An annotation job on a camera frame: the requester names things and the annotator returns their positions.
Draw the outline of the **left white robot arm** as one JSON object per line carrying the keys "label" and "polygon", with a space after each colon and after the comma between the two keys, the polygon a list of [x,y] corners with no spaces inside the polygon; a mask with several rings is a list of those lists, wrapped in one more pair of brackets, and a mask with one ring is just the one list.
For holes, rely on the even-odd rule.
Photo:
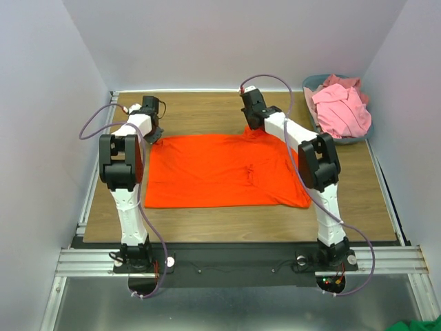
{"label": "left white robot arm", "polygon": [[110,191],[121,225],[121,246],[110,256],[118,268],[144,272],[153,265],[149,234],[140,210],[145,158],[141,148],[162,135],[157,97],[144,96],[125,113],[127,121],[115,132],[99,138],[99,176]]}

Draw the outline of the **orange t shirt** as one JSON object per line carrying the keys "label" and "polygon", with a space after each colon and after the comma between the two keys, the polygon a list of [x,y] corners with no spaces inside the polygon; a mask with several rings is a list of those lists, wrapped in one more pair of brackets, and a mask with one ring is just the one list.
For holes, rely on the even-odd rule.
{"label": "orange t shirt", "polygon": [[294,150],[262,130],[165,137],[150,150],[144,206],[309,208],[296,162]]}

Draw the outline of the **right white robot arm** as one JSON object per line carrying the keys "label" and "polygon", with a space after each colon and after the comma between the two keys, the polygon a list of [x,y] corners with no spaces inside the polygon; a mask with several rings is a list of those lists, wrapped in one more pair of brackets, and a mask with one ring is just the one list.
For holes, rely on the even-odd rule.
{"label": "right white robot arm", "polygon": [[252,130],[261,129],[297,153],[295,169],[313,201],[318,222],[316,259],[325,269],[340,265],[349,252],[349,240],[343,229],[338,206],[340,162],[329,134],[317,134],[292,121],[276,106],[267,106],[254,86],[240,89],[242,112]]}

